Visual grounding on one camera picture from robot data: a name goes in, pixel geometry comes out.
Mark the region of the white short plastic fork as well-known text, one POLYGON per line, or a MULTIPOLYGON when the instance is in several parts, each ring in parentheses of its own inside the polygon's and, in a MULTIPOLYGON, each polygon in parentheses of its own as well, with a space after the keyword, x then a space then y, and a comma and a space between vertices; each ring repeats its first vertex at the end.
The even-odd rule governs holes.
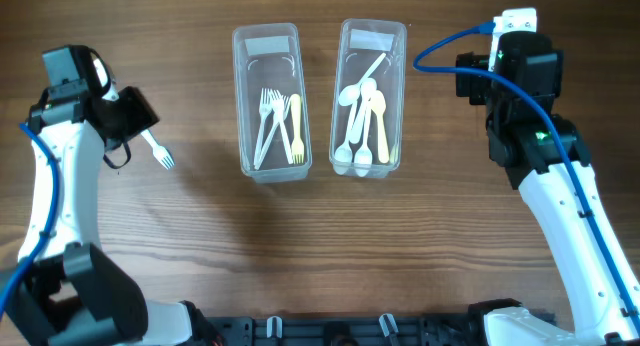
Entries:
POLYGON ((160 145, 151 131, 146 129, 141 132, 141 136, 145 139, 145 141, 150 145, 152 149, 152 154, 154 158, 166 169, 170 170, 175 166, 175 162, 173 157, 171 156, 169 150, 160 145))

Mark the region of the cream yellow plastic spoon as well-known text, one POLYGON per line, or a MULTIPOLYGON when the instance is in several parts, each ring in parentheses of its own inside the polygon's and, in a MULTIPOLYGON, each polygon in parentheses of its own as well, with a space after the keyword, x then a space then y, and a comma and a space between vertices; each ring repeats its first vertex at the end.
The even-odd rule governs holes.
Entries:
POLYGON ((376 117, 378 160, 381 164, 386 164, 390 160, 386 128, 384 123, 386 101, 384 94, 380 90, 376 90, 371 98, 371 109, 376 117))

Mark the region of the white short plastic spoon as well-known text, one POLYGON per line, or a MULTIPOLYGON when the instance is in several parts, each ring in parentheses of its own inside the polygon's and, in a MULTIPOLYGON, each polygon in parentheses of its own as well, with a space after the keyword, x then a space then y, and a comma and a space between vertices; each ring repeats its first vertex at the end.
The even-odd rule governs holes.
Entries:
POLYGON ((355 117, 354 123, 349 133, 349 142, 357 144, 360 142, 360 138, 363 133, 364 118, 366 113, 366 106, 371 95, 377 90, 377 82, 375 79, 368 77, 365 78, 361 84, 361 104, 358 109, 358 113, 355 117))

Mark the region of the white slim plastic spoon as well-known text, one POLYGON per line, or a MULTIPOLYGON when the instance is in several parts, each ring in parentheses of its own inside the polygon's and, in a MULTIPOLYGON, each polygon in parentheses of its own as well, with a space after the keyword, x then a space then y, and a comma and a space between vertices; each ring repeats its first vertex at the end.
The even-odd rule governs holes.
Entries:
POLYGON ((368 137, 371 121, 371 106, 367 104, 364 113, 363 135, 361 147, 354 156, 354 162, 362 169, 369 169, 372 165, 372 152, 368 146, 368 137))

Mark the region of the white spoon bowl toward robot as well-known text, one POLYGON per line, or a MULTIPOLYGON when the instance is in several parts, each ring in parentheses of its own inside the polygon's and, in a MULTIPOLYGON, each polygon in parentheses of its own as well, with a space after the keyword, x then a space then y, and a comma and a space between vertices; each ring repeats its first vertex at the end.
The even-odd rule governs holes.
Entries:
POLYGON ((352 150, 349 146, 349 135, 354 124, 356 110, 357 101, 352 104, 350 109, 344 142, 335 151, 335 159, 338 163, 346 164, 350 163, 352 160, 352 150))

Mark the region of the white plastic knife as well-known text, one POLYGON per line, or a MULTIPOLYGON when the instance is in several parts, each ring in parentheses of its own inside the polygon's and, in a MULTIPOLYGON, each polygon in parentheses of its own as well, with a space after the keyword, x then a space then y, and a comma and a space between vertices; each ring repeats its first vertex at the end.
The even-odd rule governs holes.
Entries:
MULTIPOLYGON (((288 96, 280 96, 279 100, 281 101, 281 103, 283 104, 283 120, 286 120, 286 118, 289 115, 289 97, 288 96)), ((266 137, 266 140, 264 141, 262 147, 261 147, 261 152, 258 156, 258 159, 256 161, 256 163, 254 164, 255 169, 258 170, 260 168, 260 166, 262 165, 264 158, 267 155, 267 152, 271 146, 272 140, 274 138, 274 135, 276 133, 277 128, 279 127, 279 122, 276 120, 276 116, 273 116, 273 121, 272 121, 272 127, 271 130, 269 132, 269 134, 266 137)))

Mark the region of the cream yellow plastic fork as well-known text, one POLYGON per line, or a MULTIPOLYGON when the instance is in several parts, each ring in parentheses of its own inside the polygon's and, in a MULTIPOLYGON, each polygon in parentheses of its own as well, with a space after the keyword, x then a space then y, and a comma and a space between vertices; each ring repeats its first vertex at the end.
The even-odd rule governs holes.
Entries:
POLYGON ((292 94, 290 98, 290 112, 293 125, 293 141, 291 143, 291 151, 295 164, 304 162, 305 147, 302 141, 301 125, 302 125, 302 101, 299 94, 292 94))

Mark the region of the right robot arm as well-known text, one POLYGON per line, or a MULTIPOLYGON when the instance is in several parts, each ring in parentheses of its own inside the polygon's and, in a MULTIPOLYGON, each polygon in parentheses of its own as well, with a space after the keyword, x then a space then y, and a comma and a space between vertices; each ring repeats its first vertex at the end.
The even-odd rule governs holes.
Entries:
POLYGON ((504 168, 542 229, 564 284, 571 331, 522 304, 477 306, 487 345, 636 345, 639 282, 599 197, 591 154, 553 113, 563 53, 534 31, 497 34, 488 56, 458 57, 456 92, 487 108, 489 157, 504 168))

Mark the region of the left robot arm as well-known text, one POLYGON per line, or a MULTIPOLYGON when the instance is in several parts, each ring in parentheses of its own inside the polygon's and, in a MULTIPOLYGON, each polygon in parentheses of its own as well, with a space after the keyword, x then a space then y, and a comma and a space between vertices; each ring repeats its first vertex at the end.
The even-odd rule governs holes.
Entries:
POLYGON ((31 217, 16 265, 1 274, 1 313, 32 345, 189 345, 202 317, 187 302, 148 300, 102 250, 98 177, 110 153, 152 134, 141 92, 118 88, 100 55, 65 45, 43 55, 49 84, 22 124, 35 158, 31 217))

